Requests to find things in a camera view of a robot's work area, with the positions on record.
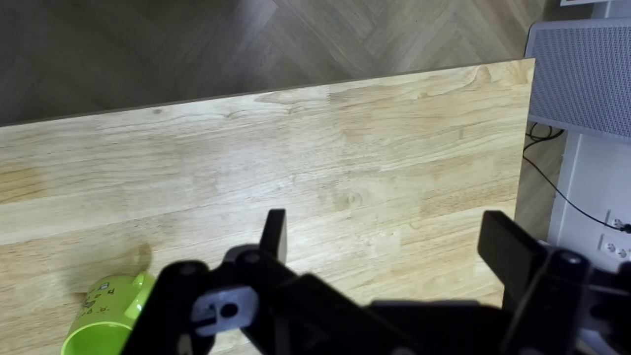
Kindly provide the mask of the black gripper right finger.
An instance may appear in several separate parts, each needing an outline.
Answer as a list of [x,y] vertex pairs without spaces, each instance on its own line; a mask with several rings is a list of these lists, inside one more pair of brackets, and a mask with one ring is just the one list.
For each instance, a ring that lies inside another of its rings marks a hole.
[[486,211],[478,255],[505,286],[503,306],[517,308],[549,251],[503,211]]

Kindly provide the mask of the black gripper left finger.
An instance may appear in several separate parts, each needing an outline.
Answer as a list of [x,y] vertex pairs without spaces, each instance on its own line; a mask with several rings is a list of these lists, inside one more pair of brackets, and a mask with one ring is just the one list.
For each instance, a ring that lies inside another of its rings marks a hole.
[[265,221],[261,249],[273,255],[277,260],[287,260],[287,211],[271,209]]

